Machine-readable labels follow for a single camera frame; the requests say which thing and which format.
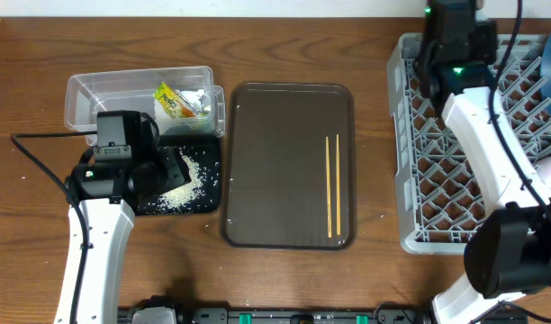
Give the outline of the yellow snack wrapper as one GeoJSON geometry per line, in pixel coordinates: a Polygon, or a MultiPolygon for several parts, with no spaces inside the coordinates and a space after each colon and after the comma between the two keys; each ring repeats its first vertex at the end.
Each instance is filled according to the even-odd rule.
{"type": "Polygon", "coordinates": [[[154,98],[170,118],[194,118],[199,115],[191,103],[165,82],[156,89],[154,98]]]}

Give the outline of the wooden chopstick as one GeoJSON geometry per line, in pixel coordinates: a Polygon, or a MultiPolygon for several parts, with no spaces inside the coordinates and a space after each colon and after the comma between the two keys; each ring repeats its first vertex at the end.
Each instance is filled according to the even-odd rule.
{"type": "Polygon", "coordinates": [[[339,146],[339,134],[336,134],[336,235],[341,235],[341,179],[340,179],[340,146],[339,146]]]}
{"type": "Polygon", "coordinates": [[[325,166],[326,166],[326,205],[327,205],[327,233],[328,238],[332,237],[331,219],[331,192],[330,192],[330,139],[325,138],[325,166]]]}

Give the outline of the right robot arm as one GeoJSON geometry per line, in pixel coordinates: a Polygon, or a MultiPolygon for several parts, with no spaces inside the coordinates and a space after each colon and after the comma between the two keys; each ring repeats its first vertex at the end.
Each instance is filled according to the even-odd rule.
{"type": "Polygon", "coordinates": [[[436,323],[477,323],[551,286],[551,189],[529,163],[482,61],[415,63],[421,92],[453,132],[475,175],[486,220],[464,274],[431,303],[436,323]]]}

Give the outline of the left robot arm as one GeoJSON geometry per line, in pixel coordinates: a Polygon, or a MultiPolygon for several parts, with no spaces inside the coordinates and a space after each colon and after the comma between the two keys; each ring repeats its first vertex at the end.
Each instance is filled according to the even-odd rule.
{"type": "Polygon", "coordinates": [[[128,203],[111,203],[107,198],[84,200],[78,207],[88,229],[83,277],[77,279],[84,247],[83,231],[76,210],[71,208],[68,213],[68,261],[54,321],[114,323],[117,319],[123,258],[135,213],[128,203]]]}

